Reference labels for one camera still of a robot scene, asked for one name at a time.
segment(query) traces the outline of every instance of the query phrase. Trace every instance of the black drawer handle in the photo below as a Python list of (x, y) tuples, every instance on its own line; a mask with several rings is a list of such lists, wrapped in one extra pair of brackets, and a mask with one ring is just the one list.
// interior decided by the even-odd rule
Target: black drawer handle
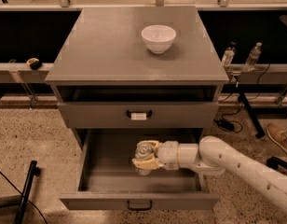
[(152, 116), (152, 110), (149, 110), (149, 111), (147, 111), (147, 112), (131, 112), (131, 111), (129, 111), (129, 110), (126, 111), (126, 115), (127, 115), (129, 118), (131, 118), (131, 115), (132, 115), (132, 114), (146, 114), (146, 117), (147, 117), (147, 118), (151, 118), (151, 116)]
[(150, 211), (152, 209), (152, 206), (153, 206), (153, 202), (150, 201), (150, 205), (148, 207), (145, 207), (145, 208), (132, 208), (132, 207), (130, 207), (130, 201), (127, 201), (127, 208), (130, 211), (137, 211), (137, 212)]

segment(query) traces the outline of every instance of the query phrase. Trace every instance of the closed drawer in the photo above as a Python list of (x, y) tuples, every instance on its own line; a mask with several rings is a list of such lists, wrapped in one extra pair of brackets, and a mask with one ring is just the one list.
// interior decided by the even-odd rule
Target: closed drawer
[(142, 140), (193, 143), (194, 136), (191, 129), (89, 130), (76, 193), (61, 201), (70, 210), (211, 209), (219, 197), (204, 191), (202, 176), (186, 169), (142, 176), (131, 162)]
[(217, 102), (59, 103), (68, 128), (205, 128)]

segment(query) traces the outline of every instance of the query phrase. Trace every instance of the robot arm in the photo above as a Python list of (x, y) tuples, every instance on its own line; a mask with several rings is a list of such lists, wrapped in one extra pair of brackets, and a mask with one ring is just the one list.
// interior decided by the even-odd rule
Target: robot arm
[(227, 169), (287, 213), (287, 176), (246, 157), (213, 136), (204, 137), (199, 145), (142, 141), (137, 145), (132, 162), (140, 175), (148, 175), (158, 168), (187, 168), (203, 175), (221, 175)]

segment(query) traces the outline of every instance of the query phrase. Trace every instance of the person's foot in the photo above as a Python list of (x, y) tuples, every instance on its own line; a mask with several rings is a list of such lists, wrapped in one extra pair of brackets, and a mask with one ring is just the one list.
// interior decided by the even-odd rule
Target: person's foot
[(279, 147), (283, 149), (284, 152), (287, 154), (287, 137), (286, 137), (286, 131), (280, 129), (275, 124), (268, 124), (266, 127), (267, 135), (270, 137), (270, 139)]

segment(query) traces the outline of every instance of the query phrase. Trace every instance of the plastic bottle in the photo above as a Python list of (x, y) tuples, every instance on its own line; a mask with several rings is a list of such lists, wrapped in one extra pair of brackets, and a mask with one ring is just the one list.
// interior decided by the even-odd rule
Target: plastic bottle
[(247, 71), (252, 71), (254, 70), (254, 67), (257, 63), (257, 60), (259, 58), (259, 56), (262, 53), (262, 43), (261, 42), (257, 42), (256, 45), (252, 48), (252, 50), (249, 53), (249, 56), (247, 58), (246, 61), (246, 69)]
[(236, 43), (231, 42), (230, 46), (225, 49), (225, 54), (221, 60), (222, 66), (225, 68), (225, 70), (228, 69), (231, 62), (233, 61), (233, 58), (236, 54)]

